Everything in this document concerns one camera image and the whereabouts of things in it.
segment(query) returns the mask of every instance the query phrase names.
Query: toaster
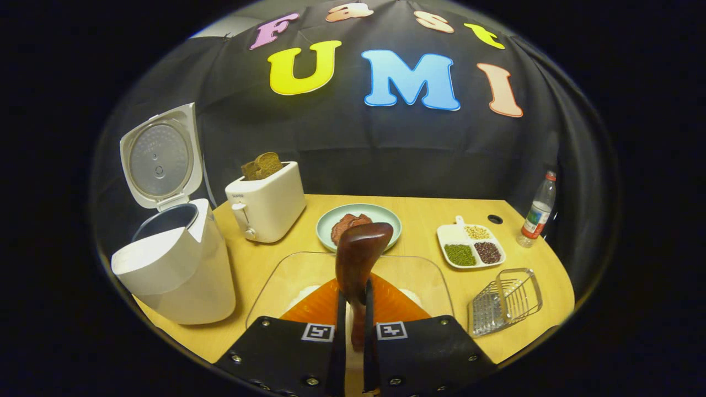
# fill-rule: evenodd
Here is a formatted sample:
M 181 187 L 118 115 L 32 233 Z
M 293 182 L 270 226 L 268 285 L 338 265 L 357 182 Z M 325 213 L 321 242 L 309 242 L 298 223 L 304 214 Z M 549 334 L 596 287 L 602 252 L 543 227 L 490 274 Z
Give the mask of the toaster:
M 245 176 L 225 188 L 226 197 L 243 236 L 255 242 L 276 242 L 306 207 L 299 165 L 282 162 L 282 169 L 256 181 Z

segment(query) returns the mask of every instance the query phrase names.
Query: rice cooker lid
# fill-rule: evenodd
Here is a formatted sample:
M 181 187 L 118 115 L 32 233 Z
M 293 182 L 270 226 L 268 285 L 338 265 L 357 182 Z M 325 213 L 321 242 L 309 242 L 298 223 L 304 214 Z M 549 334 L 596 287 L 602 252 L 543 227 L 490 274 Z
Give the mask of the rice cooker lid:
M 120 158 L 142 207 L 162 211 L 189 202 L 203 178 L 194 104 L 157 114 L 125 134 Z

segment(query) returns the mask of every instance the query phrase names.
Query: metal grater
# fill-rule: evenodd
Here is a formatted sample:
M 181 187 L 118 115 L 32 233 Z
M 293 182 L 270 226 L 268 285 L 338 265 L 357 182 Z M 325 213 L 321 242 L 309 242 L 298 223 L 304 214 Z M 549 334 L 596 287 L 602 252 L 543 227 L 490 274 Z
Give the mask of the metal grater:
M 509 278 L 510 274 L 520 278 Z M 500 331 L 541 308 L 542 294 L 532 269 L 505 269 L 468 305 L 469 333 L 478 337 Z

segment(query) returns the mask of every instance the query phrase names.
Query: sliced ham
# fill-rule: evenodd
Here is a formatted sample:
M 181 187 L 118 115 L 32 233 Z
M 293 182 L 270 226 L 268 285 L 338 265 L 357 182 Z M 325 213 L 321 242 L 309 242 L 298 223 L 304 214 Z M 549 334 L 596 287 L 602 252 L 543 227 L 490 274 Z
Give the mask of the sliced ham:
M 331 241 L 333 241 L 333 244 L 338 247 L 338 240 L 341 239 L 343 232 L 351 227 L 365 225 L 372 222 L 372 219 L 364 213 L 360 214 L 360 216 L 347 213 L 343 218 L 341 218 L 341 220 L 338 221 L 338 223 L 333 225 L 333 228 L 331 229 Z

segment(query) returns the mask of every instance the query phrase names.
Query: letter m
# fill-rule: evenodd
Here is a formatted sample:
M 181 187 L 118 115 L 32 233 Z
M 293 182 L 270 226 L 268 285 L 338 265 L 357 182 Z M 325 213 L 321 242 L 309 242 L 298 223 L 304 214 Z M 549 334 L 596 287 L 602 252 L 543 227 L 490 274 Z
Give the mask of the letter m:
M 397 97 L 390 92 L 394 84 L 408 105 L 417 101 L 426 84 L 421 103 L 432 109 L 459 110 L 461 104 L 453 96 L 450 68 L 453 60 L 437 54 L 425 54 L 414 69 L 389 49 L 371 49 L 361 56 L 370 61 L 371 93 L 365 97 L 370 106 L 392 106 Z

